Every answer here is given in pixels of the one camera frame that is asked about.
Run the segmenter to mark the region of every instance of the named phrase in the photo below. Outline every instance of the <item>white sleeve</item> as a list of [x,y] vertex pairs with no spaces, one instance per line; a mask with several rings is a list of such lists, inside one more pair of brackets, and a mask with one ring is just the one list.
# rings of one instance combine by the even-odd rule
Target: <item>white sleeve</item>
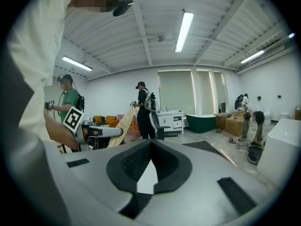
[[50,140],[44,119],[44,87],[52,85],[64,18],[71,0],[32,0],[8,36],[9,53],[34,91],[19,124],[42,140]]

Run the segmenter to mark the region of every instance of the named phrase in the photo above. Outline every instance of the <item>black cap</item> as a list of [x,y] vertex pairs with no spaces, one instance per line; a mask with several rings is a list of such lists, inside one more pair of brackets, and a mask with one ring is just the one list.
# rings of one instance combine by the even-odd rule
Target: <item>black cap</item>
[[136,89],[139,87],[139,85],[145,86],[145,83],[144,83],[143,81],[140,81],[140,82],[138,83],[138,85],[136,86]]
[[70,81],[71,84],[73,83],[73,79],[72,79],[71,75],[69,75],[69,74],[65,74],[61,79],[62,80],[67,79]]

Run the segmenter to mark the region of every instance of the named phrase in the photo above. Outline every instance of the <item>ceiling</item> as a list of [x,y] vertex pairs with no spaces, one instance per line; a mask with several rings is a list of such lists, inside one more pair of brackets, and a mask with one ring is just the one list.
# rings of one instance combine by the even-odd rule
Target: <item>ceiling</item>
[[[119,17],[69,8],[55,70],[87,80],[161,65],[210,65],[238,71],[244,68],[243,58],[288,35],[269,0],[133,1]],[[175,53],[183,9],[194,18],[182,52]],[[73,66],[63,56],[93,71]]]

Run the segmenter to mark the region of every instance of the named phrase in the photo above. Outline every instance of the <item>toilet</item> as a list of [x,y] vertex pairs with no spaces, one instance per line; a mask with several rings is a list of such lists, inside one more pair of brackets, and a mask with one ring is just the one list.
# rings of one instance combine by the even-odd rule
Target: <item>toilet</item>
[[289,119],[288,113],[287,113],[287,112],[282,112],[282,113],[280,113],[280,118],[279,118],[279,120],[280,120],[280,119]]
[[272,121],[272,109],[268,108],[264,112],[264,122],[263,125],[270,125]]

